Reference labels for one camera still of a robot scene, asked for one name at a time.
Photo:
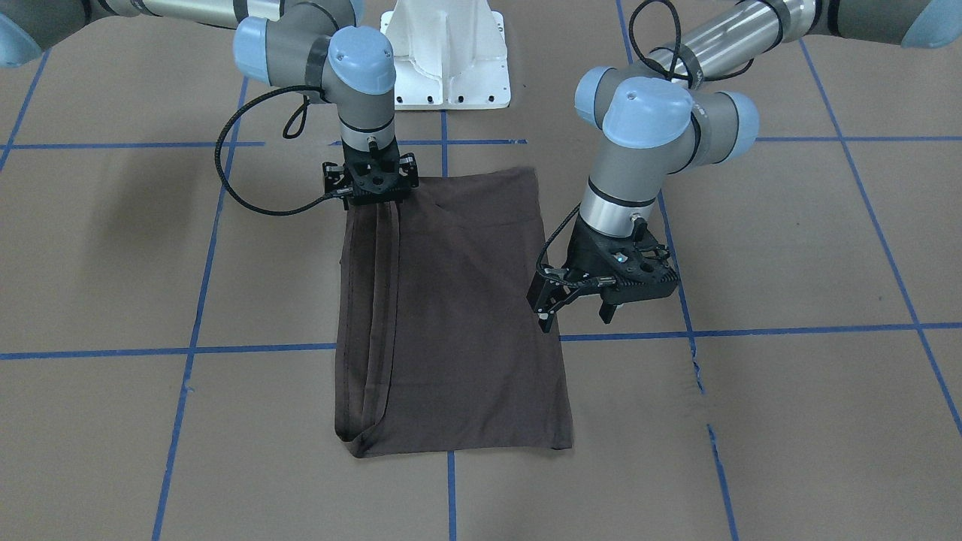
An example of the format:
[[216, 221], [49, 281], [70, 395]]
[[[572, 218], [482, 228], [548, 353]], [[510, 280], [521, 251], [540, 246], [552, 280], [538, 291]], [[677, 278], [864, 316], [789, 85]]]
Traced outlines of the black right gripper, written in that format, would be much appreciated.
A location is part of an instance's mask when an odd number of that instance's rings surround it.
[[342, 165], [323, 164], [324, 194], [339, 198], [346, 209], [409, 198], [419, 187], [416, 157], [399, 154], [398, 145], [362, 152], [347, 145]]

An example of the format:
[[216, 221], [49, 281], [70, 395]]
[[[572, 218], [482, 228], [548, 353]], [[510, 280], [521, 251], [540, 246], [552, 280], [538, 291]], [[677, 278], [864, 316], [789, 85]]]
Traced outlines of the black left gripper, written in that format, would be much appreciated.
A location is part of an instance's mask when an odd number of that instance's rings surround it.
[[670, 250], [650, 233], [644, 218], [632, 216], [627, 237], [610, 237], [576, 218], [563, 267], [544, 261], [550, 244], [570, 222], [566, 218], [540, 249], [527, 292], [543, 333], [549, 333], [556, 313], [575, 299], [599, 295], [599, 319], [611, 323], [619, 305], [670, 297], [680, 277], [670, 266]]

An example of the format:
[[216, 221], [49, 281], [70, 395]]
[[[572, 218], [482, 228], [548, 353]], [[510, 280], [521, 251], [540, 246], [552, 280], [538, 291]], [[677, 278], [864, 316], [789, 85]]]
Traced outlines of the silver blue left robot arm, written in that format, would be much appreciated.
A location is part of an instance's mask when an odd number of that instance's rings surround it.
[[549, 332], [575, 299], [598, 295], [599, 318], [670, 297], [680, 278], [652, 235], [650, 213], [671, 174], [730, 161], [759, 132], [755, 103], [701, 92], [746, 71], [756, 57], [804, 35], [939, 48], [960, 37], [958, 1], [739, 1], [623, 69], [598, 66], [575, 89], [581, 119], [601, 130], [563, 266], [536, 261], [527, 301]]

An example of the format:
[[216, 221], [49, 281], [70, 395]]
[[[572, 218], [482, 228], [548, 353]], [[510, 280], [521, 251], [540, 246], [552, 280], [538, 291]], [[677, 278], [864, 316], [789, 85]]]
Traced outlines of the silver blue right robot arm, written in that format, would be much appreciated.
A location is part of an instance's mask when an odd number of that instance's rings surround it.
[[322, 200], [347, 207], [400, 201], [419, 185], [412, 154], [395, 137], [394, 50], [363, 26], [361, 1], [4, 1], [2, 65], [16, 68], [106, 17], [168, 17], [234, 31], [237, 69], [296, 92], [304, 104], [334, 104], [343, 164], [323, 165]]

